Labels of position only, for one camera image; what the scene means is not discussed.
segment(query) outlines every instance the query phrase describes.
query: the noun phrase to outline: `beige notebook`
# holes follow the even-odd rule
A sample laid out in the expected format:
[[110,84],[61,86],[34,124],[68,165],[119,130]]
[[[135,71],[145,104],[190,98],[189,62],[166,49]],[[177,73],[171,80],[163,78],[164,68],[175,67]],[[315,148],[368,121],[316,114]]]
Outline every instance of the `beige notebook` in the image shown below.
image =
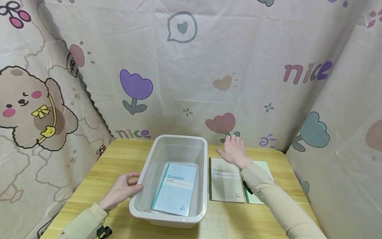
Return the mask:
[[210,158],[210,200],[245,203],[239,169],[223,159]]

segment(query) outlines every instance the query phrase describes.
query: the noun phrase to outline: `blue notebook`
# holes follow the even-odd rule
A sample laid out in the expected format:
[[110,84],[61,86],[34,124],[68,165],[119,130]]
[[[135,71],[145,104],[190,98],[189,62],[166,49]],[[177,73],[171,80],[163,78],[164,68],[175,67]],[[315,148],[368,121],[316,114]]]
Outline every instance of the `blue notebook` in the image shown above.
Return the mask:
[[196,170],[196,167],[169,163],[151,209],[188,216]]

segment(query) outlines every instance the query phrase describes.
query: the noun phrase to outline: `hand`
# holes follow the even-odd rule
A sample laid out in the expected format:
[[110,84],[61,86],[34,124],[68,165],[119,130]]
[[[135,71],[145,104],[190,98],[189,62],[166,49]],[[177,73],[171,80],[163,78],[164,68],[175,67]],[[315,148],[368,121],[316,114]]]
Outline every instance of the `hand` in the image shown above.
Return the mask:
[[252,164],[252,161],[245,154],[243,141],[236,137],[236,135],[227,135],[224,143],[224,152],[219,148],[217,152],[226,162],[232,163],[240,169],[244,169]]
[[141,174],[137,172],[121,175],[98,205],[103,210],[109,212],[116,208],[119,203],[141,191],[143,185],[136,185],[138,180],[130,179],[131,177],[139,177],[140,175]]

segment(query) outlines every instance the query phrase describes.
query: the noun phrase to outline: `beige sleeve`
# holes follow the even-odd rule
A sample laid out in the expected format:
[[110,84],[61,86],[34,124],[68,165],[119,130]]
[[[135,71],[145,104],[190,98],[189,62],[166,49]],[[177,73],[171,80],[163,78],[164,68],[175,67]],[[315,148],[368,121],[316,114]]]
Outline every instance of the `beige sleeve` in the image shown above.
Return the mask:
[[256,164],[241,171],[252,192],[264,202],[289,239],[327,239],[304,210]]
[[108,213],[95,203],[71,221],[57,239],[95,239],[97,229],[107,216]]

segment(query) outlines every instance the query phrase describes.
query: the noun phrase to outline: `plastic storage bin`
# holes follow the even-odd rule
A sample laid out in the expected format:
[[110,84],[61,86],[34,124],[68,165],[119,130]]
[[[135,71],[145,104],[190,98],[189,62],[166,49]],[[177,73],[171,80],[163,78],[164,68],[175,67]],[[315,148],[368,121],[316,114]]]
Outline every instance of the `plastic storage bin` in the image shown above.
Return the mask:
[[[197,167],[188,216],[177,216],[151,210],[167,163]],[[143,190],[129,204],[131,214],[157,226],[193,228],[207,212],[207,141],[201,137],[161,135],[155,139],[141,172],[138,184]]]

